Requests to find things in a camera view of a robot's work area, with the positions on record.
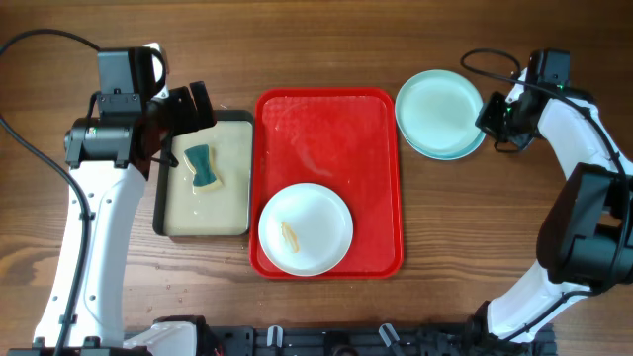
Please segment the pale green plate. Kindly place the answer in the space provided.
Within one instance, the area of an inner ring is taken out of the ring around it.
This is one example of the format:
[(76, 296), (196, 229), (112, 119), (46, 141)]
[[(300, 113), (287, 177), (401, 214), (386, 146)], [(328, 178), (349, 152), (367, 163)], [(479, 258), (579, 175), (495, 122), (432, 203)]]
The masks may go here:
[(482, 96), (465, 77), (433, 69), (410, 78), (395, 103), (397, 125), (404, 138), (436, 153), (458, 150), (481, 132), (476, 118)]

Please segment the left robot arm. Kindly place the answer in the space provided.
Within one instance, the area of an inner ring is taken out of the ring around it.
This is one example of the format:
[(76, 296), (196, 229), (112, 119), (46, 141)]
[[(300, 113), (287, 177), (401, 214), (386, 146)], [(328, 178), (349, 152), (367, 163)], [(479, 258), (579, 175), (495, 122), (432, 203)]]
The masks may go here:
[(206, 87), (169, 89), (157, 43), (98, 53), (96, 115), (64, 138), (67, 220), (35, 355), (123, 354), (122, 291), (132, 226), (155, 155), (216, 122)]

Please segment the light blue plate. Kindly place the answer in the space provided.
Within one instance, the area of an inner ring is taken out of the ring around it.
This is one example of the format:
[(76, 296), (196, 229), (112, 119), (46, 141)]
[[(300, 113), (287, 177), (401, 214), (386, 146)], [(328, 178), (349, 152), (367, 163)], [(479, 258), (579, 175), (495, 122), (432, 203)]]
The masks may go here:
[(470, 155), (481, 146), (484, 140), (485, 140), (485, 134), (483, 132), (480, 132), (472, 142), (470, 142), (463, 148), (460, 148), (454, 151), (449, 151), (447, 153), (436, 153), (428, 149), (422, 148), (421, 146), (418, 146), (415, 143), (413, 143), (408, 138), (405, 138), (406, 143), (418, 153), (431, 159), (443, 160), (443, 161), (457, 160), (457, 159), (461, 159), (463, 157)]

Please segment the green and yellow sponge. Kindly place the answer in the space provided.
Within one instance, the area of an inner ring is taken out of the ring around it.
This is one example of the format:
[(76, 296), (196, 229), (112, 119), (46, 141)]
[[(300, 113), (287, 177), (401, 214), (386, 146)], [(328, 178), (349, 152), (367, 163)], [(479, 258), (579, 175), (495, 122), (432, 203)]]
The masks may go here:
[(219, 189), (223, 183), (216, 172), (214, 149), (201, 144), (187, 148), (184, 151), (187, 167), (193, 174), (192, 188), (194, 194)]

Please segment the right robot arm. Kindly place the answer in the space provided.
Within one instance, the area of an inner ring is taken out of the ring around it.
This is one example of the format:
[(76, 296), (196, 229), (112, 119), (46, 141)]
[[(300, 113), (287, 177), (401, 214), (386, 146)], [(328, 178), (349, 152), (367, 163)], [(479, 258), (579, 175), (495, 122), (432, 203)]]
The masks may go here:
[(566, 184), (542, 223), (536, 260), (502, 296), (483, 303), (464, 343), (483, 353), (523, 351), (573, 304), (632, 282), (632, 163), (601, 123), (592, 95), (570, 85), (571, 57), (533, 51), (492, 94), (476, 125), (498, 152), (549, 142)]

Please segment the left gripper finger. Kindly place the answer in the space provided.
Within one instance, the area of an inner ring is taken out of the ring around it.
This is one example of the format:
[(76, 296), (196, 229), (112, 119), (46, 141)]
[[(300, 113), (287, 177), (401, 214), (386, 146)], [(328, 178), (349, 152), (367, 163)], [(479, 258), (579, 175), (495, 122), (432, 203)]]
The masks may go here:
[(170, 90), (165, 103), (167, 121), (173, 136), (190, 134), (198, 130), (197, 109), (187, 87)]
[(216, 124), (216, 118), (205, 83), (203, 81), (192, 82), (190, 90), (196, 106), (197, 129), (213, 127)]

